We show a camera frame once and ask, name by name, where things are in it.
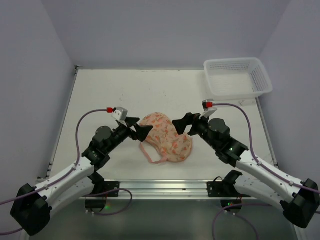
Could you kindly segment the floral mesh laundry bag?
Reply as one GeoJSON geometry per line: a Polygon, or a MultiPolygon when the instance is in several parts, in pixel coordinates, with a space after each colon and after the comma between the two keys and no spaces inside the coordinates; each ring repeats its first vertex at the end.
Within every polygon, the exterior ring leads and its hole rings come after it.
{"type": "Polygon", "coordinates": [[[193,140],[186,133],[179,135],[172,121],[163,113],[154,112],[140,121],[140,126],[152,126],[145,142],[151,145],[161,156],[160,160],[153,161],[143,144],[140,150],[151,164],[165,162],[180,163],[192,153],[193,140]]]}

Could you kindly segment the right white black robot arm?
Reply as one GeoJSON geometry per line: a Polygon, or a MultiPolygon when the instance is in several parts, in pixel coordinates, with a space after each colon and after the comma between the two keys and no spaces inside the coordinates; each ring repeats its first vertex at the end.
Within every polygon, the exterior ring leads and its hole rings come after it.
{"type": "Polygon", "coordinates": [[[198,135],[214,151],[219,160],[242,170],[258,180],[258,186],[246,183],[245,178],[229,179],[223,183],[223,192],[260,199],[282,210],[283,215],[295,226],[305,229],[320,206],[320,193],[316,182],[293,177],[257,157],[246,145],[231,137],[230,128],[220,118],[208,119],[199,113],[187,113],[182,119],[173,120],[177,133],[183,134],[187,126],[189,136],[198,135]]]}

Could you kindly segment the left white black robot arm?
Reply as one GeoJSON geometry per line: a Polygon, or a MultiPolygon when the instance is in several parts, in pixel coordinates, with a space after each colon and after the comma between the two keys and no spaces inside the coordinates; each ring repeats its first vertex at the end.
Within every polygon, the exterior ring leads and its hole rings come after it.
{"type": "Polygon", "coordinates": [[[127,117],[118,127],[99,127],[88,148],[78,152],[76,161],[53,177],[31,186],[25,184],[18,193],[10,215],[29,235],[40,233],[51,218],[81,197],[111,196],[120,188],[105,188],[104,178],[98,174],[109,160],[109,154],[127,138],[143,142],[151,125],[139,125],[138,117],[127,117]]]}

